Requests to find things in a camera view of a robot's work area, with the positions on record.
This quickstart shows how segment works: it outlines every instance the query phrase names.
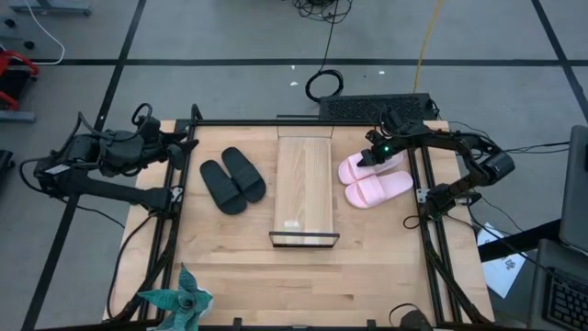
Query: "wooden board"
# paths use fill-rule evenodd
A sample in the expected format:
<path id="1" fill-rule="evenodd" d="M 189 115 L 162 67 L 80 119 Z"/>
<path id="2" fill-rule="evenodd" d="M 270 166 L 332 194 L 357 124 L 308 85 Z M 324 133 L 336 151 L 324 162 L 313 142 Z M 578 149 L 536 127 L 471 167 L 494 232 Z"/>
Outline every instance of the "wooden board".
<path id="1" fill-rule="evenodd" d="M 274 231 L 332 233 L 331 138 L 281 137 Z M 332 245 L 333 238 L 273 236 L 275 244 Z"/>
<path id="2" fill-rule="evenodd" d="M 164 122 L 173 128 L 173 122 Z M 429 123 L 446 128 L 446 122 Z M 388 325 L 388 312 L 403 302 L 418 305 L 433 321 L 424 253 L 419 230 L 401 225 L 415 215 L 412 192 L 369 210 L 350 206 L 345 186 L 335 176 L 339 164 L 350 154 L 369 147 L 369 127 L 335 127 L 332 138 L 332 187 L 334 229 L 341 239 L 333 249 L 275 249 L 267 233 L 273 228 L 277 189 L 276 127 L 201 127 L 200 145 L 192 154 L 184 208 L 180 223 L 172 288 L 177 288 L 180 263 L 197 277 L 198 284 L 212 291 L 215 307 L 203 325 L 231 325 L 241 317 L 244 325 L 350 325 L 365 326 L 367 319 Z M 257 167 L 267 183 L 266 197 L 236 216 L 225 215 L 214 205 L 199 174 L 209 159 L 222 164 L 221 153 L 239 148 Z M 460 177 L 451 151 L 430 149 L 437 184 Z M 420 152 L 417 151 L 420 163 Z M 409 170 L 408 160 L 395 169 Z M 165 164 L 150 165 L 137 180 L 142 188 L 161 186 Z M 450 214 L 469 222 L 465 208 Z M 143 221 L 146 212 L 130 207 L 128 236 Z M 113 293 L 118 312 L 137 290 L 145 269 L 155 222 L 148 223 L 130 241 L 120 261 Z M 471 301 L 493 318 L 484 281 L 476 238 L 463 223 L 445 221 L 452 266 L 458 284 Z M 443 298 L 447 297 L 440 281 Z M 446 319 L 450 319 L 447 299 Z M 394 314 L 398 324 L 402 311 Z"/>

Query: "teal plant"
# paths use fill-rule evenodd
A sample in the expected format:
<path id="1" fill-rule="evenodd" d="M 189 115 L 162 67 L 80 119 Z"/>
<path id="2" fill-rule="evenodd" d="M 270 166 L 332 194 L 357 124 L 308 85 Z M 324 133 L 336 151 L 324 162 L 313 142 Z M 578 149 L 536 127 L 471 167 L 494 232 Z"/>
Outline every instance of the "teal plant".
<path id="1" fill-rule="evenodd" d="M 156 331 L 198 331 L 198 320 L 212 308 L 212 295 L 200 289 L 196 279 L 182 264 L 179 289 L 139 292 L 154 306 L 172 312 Z"/>

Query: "floor tile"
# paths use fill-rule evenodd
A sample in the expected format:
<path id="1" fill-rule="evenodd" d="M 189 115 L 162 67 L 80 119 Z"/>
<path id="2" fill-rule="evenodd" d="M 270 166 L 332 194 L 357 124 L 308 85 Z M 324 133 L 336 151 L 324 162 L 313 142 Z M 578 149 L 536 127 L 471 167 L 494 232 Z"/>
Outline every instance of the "floor tile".
<path id="1" fill-rule="evenodd" d="M 355 1 L 334 27 L 329 56 L 418 58 L 434 7 L 431 0 Z M 541 31 L 528 1 L 449 0 L 426 58 L 553 59 Z M 149 1 L 130 58 L 322 58 L 328 34 L 328 23 L 300 17 L 290 1 Z"/>
<path id="2" fill-rule="evenodd" d="M 576 78 L 578 78 L 578 82 L 586 95 L 588 92 L 588 67 L 574 67 L 572 70 L 576 74 Z"/>
<path id="3" fill-rule="evenodd" d="M 504 149 L 568 141 L 571 127 L 585 123 L 560 68 L 425 67 L 420 89 L 430 91 L 444 119 L 484 130 Z M 513 154 L 513 159 L 512 174 L 479 191 L 524 229 L 558 219 L 567 153 Z M 516 231 L 483 202 L 472 210 L 482 223 Z"/>
<path id="4" fill-rule="evenodd" d="M 583 0 L 541 0 L 549 22 L 568 59 L 588 59 L 588 2 Z"/>
<path id="5" fill-rule="evenodd" d="M 91 17 L 82 14 L 38 13 L 37 19 L 63 44 L 65 59 L 118 59 L 137 0 L 92 0 L 91 5 Z M 0 38 L 5 47 L 29 58 L 59 58 L 61 47 L 45 35 L 28 12 L 16 14 L 7 6 L 0 6 L 0 17 L 13 18 L 19 33 L 36 44 L 35 49 L 29 51 L 21 41 L 3 41 Z"/>
<path id="6" fill-rule="evenodd" d="M 59 149 L 73 128 L 78 111 L 94 122 L 112 70 L 112 67 L 43 68 L 22 106 L 37 114 L 37 122 L 0 122 L 0 149 L 14 152 L 17 162 Z M 33 166 L 25 168 L 29 179 Z M 3 293 L 0 309 L 5 312 L 4 328 L 16 330 L 20 329 L 28 309 L 64 205 L 26 188 L 16 169 L 2 184 L 0 259 L 6 268 L 0 271 Z M 122 222 L 129 207 L 121 202 L 87 197 L 83 197 L 81 204 L 98 208 Z M 121 229 L 102 216 L 87 211 L 75 214 L 37 327 L 100 320 L 121 236 Z"/>

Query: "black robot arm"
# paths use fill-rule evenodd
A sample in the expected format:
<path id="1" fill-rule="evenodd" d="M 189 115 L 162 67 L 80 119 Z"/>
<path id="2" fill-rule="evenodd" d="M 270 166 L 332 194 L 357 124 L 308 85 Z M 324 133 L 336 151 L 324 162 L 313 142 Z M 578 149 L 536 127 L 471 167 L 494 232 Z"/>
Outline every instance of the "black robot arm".
<path id="1" fill-rule="evenodd" d="M 372 130 L 366 138 L 372 143 L 371 148 L 361 152 L 363 158 L 357 166 L 373 166 L 384 163 L 395 154 L 409 148 L 436 147 L 456 151 L 463 159 L 469 173 L 452 184 L 439 184 L 426 193 L 424 203 L 420 204 L 422 220 L 439 220 L 456 206 L 456 199 L 477 186 L 490 186 L 515 169 L 513 159 L 490 138 L 476 133 L 434 131 L 420 122 L 408 122 L 399 126 L 398 121 L 389 119 L 381 123 L 382 133 Z M 480 152 L 474 157 L 472 151 Z M 459 304 L 472 323 L 489 324 L 476 306 L 471 303 L 465 292 L 451 276 L 441 257 L 436 253 L 430 239 L 427 226 L 421 226 L 424 232 L 424 254 L 439 272 L 447 288 L 455 295 Z"/>
<path id="2" fill-rule="evenodd" d="M 366 138 L 370 149 L 361 152 L 357 166 L 384 163 L 408 148 L 436 147 L 456 151 L 463 157 L 469 173 L 452 184 L 439 184 L 427 192 L 423 215 L 437 218 L 455 207 L 455 199 L 468 194 L 472 188 L 490 186 L 515 170 L 515 162 L 488 137 L 477 133 L 434 131 L 422 123 L 409 122 L 391 136 L 371 130 Z M 477 162 L 472 151 L 487 155 Z"/>
<path id="3" fill-rule="evenodd" d="M 145 107 L 147 115 L 139 116 L 139 111 Z M 183 166 L 185 156 L 196 147 L 198 140 L 181 142 L 187 137 L 186 132 L 161 132 L 161 123 L 151 112 L 149 104 L 141 104 L 135 110 L 131 119 L 137 126 L 135 132 L 96 131 L 82 114 L 78 114 L 75 128 L 62 149 L 51 151 L 35 166 L 34 176 L 40 183 L 40 190 L 60 200 L 73 194 L 89 194 L 141 204 L 149 211 L 167 211 L 174 197 L 169 188 L 131 188 L 88 177 L 91 170 L 98 170 L 106 177 L 131 177 L 150 163 L 167 160 L 176 169 Z M 75 134 L 80 123 L 90 133 Z"/>

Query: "keyboard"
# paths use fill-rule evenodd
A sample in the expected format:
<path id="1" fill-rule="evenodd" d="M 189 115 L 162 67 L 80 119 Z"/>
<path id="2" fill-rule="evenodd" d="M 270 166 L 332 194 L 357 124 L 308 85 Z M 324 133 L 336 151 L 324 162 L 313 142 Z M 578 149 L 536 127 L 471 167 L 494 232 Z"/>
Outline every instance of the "keyboard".
<path id="1" fill-rule="evenodd" d="M 548 268 L 543 317 L 569 330 L 588 331 L 588 280 Z"/>
<path id="2" fill-rule="evenodd" d="M 392 110 L 402 120 L 436 120 L 428 94 L 322 97 L 322 120 L 379 122 L 379 113 Z"/>

